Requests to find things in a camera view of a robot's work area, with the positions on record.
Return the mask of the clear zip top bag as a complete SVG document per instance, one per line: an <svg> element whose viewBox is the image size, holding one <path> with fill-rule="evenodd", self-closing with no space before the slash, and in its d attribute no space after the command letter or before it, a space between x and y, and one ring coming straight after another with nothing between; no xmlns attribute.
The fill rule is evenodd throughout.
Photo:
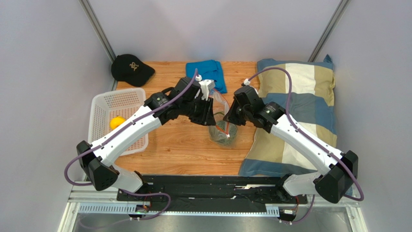
<svg viewBox="0 0 412 232"><path fill-rule="evenodd" d="M237 136L237 126L223 120L229 112L230 105L224 96L215 89L212 89L209 96L213 99L213 116L216 121L215 126L209 126L208 132L211 141L223 147L235 147Z"/></svg>

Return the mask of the yellow fake pear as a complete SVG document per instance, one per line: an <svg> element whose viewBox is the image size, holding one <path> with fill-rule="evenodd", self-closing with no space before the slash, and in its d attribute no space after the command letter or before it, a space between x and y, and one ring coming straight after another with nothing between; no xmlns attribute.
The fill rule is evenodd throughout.
<svg viewBox="0 0 412 232"><path fill-rule="evenodd" d="M126 119L121 116L114 117L110 120L109 127L111 130L114 130L117 127L119 127L121 124L123 124L125 121Z"/></svg>

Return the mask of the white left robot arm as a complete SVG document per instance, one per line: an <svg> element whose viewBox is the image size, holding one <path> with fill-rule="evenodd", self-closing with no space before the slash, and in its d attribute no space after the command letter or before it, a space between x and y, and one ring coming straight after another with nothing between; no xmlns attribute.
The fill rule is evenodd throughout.
<svg viewBox="0 0 412 232"><path fill-rule="evenodd" d="M109 187L136 193L144 182L138 172L115 165L123 152L149 132L179 116L202 126L214 126L212 80L201 76L181 78L175 87L152 94L130 118L104 137L88 143L80 142L76 149L81 168L97 191Z"/></svg>

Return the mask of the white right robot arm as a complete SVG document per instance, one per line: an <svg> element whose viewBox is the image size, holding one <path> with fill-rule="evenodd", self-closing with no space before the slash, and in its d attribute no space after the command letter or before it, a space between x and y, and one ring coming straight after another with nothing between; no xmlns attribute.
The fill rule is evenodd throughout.
<svg viewBox="0 0 412 232"><path fill-rule="evenodd" d="M344 153L309 133L288 108L275 102L265 104L253 87L243 85L234 92L234 101L223 119L238 126L251 122L281 138L316 168L314 173L284 176L278 187L286 195L319 195L330 203L338 203L343 197L364 200L357 181L358 155L351 150Z"/></svg>

